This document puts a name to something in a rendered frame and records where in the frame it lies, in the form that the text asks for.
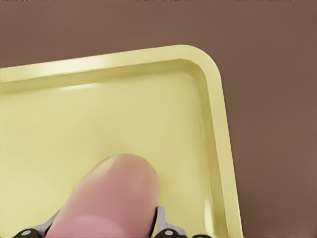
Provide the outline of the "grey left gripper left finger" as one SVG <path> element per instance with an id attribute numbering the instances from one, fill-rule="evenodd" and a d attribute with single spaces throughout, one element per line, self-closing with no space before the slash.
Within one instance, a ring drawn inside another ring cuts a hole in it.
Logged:
<path id="1" fill-rule="evenodd" d="M 44 238 L 58 213 L 59 210 L 43 224 L 28 227 L 19 231 L 14 238 Z"/>

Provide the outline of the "pale yellow tray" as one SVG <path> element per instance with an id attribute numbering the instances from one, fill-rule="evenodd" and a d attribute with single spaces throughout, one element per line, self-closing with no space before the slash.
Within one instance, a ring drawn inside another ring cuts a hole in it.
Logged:
<path id="1" fill-rule="evenodd" d="M 170 223 L 243 238 L 219 69 L 175 45 L 0 68 L 0 238 L 43 223 L 103 159 L 155 169 Z"/>

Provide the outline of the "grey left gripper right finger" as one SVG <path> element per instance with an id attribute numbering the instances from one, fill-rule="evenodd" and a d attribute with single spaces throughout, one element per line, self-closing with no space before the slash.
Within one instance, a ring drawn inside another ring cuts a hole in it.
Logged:
<path id="1" fill-rule="evenodd" d="M 157 234 L 153 238 L 211 238 L 205 234 L 187 236 L 183 228 L 167 222 L 166 209 L 163 206 L 157 207 L 156 228 Z"/>

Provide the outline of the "pink sausage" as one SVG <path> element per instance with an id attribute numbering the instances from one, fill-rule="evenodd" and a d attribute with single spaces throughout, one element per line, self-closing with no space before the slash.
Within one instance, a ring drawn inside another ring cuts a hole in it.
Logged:
<path id="1" fill-rule="evenodd" d="M 111 156 L 77 185 L 45 238 L 149 238 L 159 200 L 159 178 L 146 160 Z"/>

